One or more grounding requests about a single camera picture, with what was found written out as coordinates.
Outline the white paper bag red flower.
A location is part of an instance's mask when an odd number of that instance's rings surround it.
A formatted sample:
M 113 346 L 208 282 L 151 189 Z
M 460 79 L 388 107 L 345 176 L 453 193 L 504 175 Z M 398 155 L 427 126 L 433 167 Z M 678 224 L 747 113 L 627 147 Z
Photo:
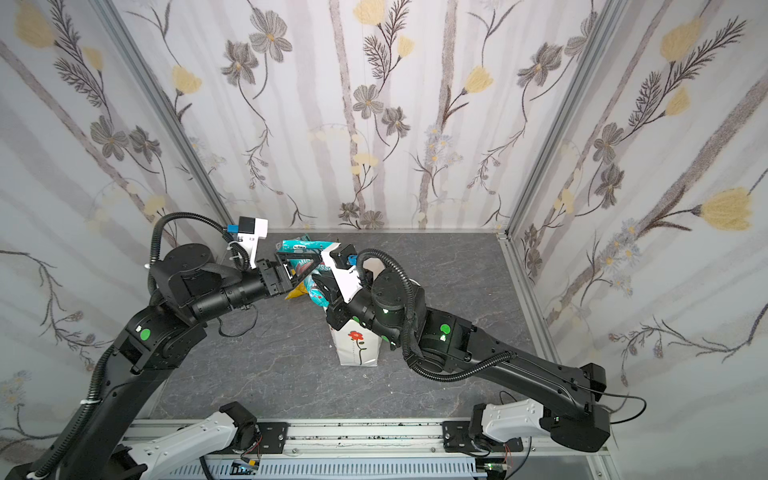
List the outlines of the white paper bag red flower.
M 381 339 L 363 325 L 350 320 L 343 328 L 331 328 L 339 362 L 349 367 L 376 367 Z

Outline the yellow snack packet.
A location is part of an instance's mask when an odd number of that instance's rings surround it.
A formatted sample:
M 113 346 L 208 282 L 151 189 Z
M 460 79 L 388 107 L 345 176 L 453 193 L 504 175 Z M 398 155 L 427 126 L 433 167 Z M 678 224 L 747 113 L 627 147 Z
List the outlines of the yellow snack packet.
M 302 297 L 304 295 L 308 295 L 309 292 L 307 290 L 307 287 L 304 282 L 300 282 L 295 288 L 293 288 L 286 296 L 286 300 L 291 300 L 295 298 Z

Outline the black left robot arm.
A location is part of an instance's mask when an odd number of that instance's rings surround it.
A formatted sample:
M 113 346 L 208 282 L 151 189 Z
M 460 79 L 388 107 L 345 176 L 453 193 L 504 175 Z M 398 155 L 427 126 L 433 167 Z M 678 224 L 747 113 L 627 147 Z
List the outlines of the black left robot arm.
M 15 466 L 10 479 L 138 479 L 147 462 L 121 440 L 147 400 L 206 337 L 205 324 L 236 308 L 287 293 L 302 281 L 289 263 L 321 264 L 319 250 L 279 253 L 248 271 L 218 264 L 211 250 L 190 243 L 149 269 L 157 286 L 96 363 L 85 399 L 52 446 Z

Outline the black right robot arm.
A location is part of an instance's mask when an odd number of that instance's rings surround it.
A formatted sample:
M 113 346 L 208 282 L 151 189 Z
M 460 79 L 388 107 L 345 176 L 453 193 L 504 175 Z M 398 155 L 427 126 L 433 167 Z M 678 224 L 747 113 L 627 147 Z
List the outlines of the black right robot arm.
M 572 450 L 594 453 L 610 437 L 610 414 L 600 405 L 605 371 L 596 364 L 558 365 L 509 346 L 472 322 L 427 306 L 417 282 L 404 288 L 391 269 L 361 282 L 346 300 L 333 275 L 313 275 L 333 328 L 353 322 L 401 349 L 411 371 L 435 382 L 479 377 L 540 404 L 531 434 L 543 432 Z

